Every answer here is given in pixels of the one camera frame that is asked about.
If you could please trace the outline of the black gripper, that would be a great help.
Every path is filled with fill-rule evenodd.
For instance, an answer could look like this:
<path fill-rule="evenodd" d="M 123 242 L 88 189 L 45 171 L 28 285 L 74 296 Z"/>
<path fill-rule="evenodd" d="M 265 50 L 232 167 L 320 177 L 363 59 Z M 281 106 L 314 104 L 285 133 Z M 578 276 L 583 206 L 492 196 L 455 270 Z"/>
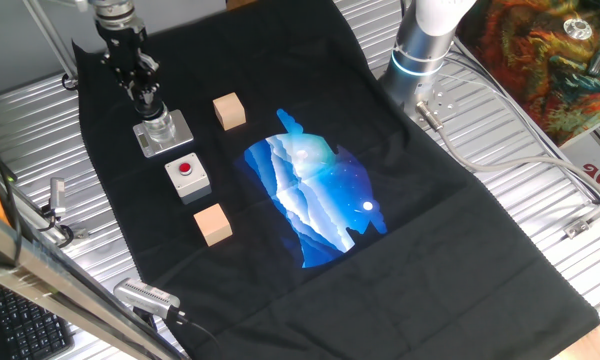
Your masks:
<path fill-rule="evenodd" d="M 145 52 L 147 32 L 143 25 L 125 28 L 99 26 L 107 45 L 103 62 L 112 70 L 119 85 L 128 89 L 136 109 L 162 106 L 158 63 Z"/>

